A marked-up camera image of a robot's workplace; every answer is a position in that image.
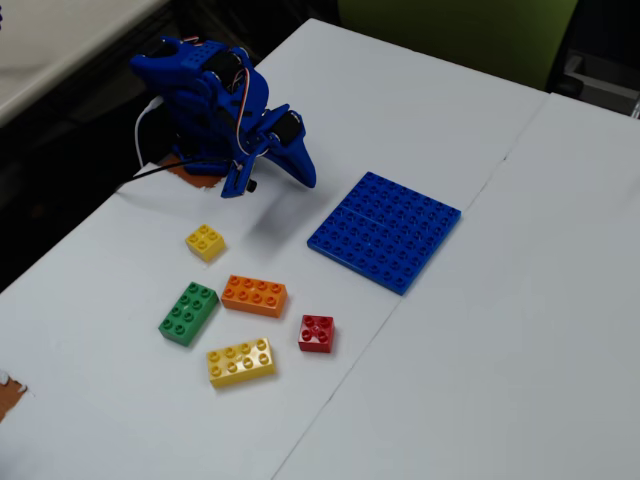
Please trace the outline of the blue gripper with motor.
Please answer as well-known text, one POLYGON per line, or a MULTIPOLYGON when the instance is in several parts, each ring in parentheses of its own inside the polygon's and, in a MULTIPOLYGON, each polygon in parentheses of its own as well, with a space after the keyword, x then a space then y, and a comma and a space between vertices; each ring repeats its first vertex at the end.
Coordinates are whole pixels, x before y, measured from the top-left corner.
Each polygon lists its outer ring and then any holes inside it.
POLYGON ((266 157, 308 188, 316 186, 316 170, 304 144, 301 116, 288 104, 265 110, 252 130, 252 150, 266 157))

